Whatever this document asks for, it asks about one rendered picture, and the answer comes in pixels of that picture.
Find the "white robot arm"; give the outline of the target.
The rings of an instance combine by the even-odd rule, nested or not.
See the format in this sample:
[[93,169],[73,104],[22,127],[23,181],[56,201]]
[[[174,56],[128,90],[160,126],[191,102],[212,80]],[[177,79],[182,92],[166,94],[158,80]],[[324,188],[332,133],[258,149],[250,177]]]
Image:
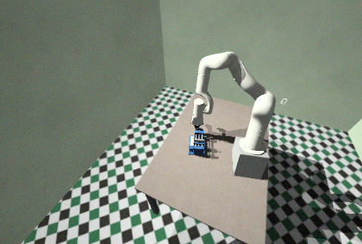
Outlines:
[[212,113],[214,103],[208,93],[210,71],[225,68],[231,71],[235,82],[256,101],[246,138],[242,138],[239,142],[240,148],[247,153],[261,155],[265,152],[262,141],[275,110],[275,97],[253,78],[235,53],[218,53],[201,60],[197,77],[197,94],[204,97],[208,105],[204,104],[201,98],[196,99],[193,115],[201,118],[203,114]]

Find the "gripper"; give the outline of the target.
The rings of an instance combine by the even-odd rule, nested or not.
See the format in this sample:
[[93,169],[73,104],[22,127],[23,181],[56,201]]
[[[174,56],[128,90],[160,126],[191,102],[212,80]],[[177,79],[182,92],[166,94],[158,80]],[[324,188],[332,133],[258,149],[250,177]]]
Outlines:
[[199,128],[201,125],[203,125],[203,116],[201,118],[196,118],[193,115],[191,124],[195,126],[195,129],[196,127]]

